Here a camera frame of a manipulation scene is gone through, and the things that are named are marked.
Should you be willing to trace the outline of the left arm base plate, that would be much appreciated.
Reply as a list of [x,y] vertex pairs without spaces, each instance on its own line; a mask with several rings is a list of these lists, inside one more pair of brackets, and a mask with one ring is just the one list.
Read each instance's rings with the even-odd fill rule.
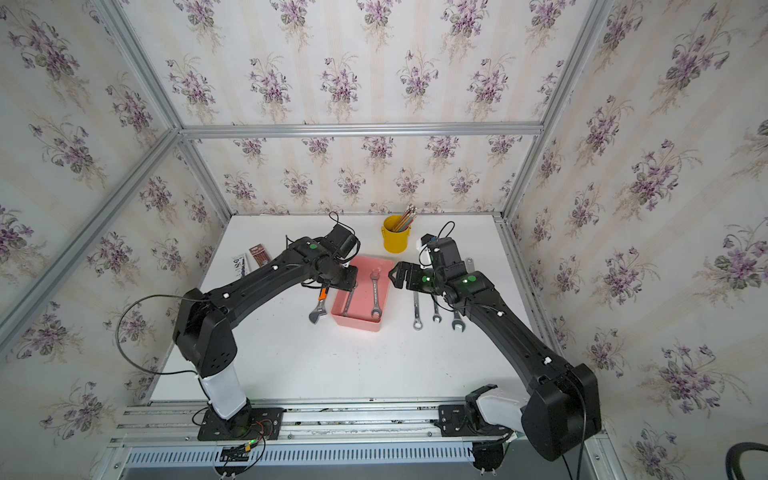
[[251,407],[235,414],[229,420],[222,420],[211,407],[208,407],[200,422],[197,440],[202,442],[246,441],[258,440],[261,437],[276,440],[284,413],[285,410],[282,408]]

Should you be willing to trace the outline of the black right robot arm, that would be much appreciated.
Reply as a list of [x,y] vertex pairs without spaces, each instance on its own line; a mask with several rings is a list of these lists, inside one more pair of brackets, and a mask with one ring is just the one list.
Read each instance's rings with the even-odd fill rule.
[[471,271],[454,240],[426,244],[428,267],[398,262],[388,273],[398,289],[434,294],[460,311],[493,342],[528,394],[520,430],[544,459],[554,461],[602,429],[599,388],[584,363],[574,366],[534,335],[506,305],[488,277]]

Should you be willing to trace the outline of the pink plastic storage box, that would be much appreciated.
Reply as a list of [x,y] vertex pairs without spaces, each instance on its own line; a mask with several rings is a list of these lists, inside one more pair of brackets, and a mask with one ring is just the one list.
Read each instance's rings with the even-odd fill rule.
[[[341,315],[349,292],[339,291],[331,309],[331,316],[340,327],[378,332],[381,330],[383,320],[387,317],[386,303],[391,286],[391,281],[387,274],[395,263],[392,260],[379,257],[357,256],[351,261],[350,265],[358,267],[357,286],[351,307],[347,316]],[[380,279],[378,281],[379,303],[382,310],[380,320],[373,320],[371,317],[373,295],[370,273],[375,269],[380,270]]]

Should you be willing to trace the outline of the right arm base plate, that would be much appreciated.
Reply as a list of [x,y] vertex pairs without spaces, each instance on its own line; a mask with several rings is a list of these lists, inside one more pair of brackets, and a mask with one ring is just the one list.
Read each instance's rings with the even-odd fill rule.
[[499,437],[515,432],[512,428],[488,423],[477,408],[466,404],[441,404],[437,411],[438,418],[433,424],[442,437]]

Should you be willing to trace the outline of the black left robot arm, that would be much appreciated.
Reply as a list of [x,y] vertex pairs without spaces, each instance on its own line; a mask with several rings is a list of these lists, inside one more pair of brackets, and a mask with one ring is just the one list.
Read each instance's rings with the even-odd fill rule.
[[175,321],[173,341],[194,366],[213,413],[229,421],[250,410],[234,360],[233,330],[251,313],[282,292],[315,281],[350,292],[358,268],[349,264],[360,248],[358,238],[340,227],[323,237],[302,237],[266,265],[222,287],[188,291]]

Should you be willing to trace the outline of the chrome end wrench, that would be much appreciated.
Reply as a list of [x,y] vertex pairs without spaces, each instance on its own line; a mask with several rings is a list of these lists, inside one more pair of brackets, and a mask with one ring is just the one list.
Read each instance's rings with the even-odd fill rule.
[[423,323],[421,319],[420,298],[419,298],[418,292],[413,293],[413,313],[414,313],[413,328],[416,331],[421,331],[423,328]]

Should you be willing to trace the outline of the small chrome combination wrench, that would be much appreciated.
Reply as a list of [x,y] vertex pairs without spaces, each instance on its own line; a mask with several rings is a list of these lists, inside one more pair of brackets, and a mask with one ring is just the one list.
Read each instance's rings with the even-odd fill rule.
[[436,323],[442,322],[442,316],[440,313],[440,306],[438,305],[437,299],[434,295],[431,296],[432,304],[433,304],[433,315],[432,320]]

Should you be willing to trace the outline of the orange handled adjustable wrench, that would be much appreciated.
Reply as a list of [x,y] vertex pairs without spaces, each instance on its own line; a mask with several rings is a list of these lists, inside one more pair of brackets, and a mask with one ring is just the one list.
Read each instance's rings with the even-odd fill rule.
[[309,313],[308,319],[312,324],[317,324],[321,317],[327,315],[326,300],[328,297],[329,288],[323,287],[318,295],[317,304],[315,308]]

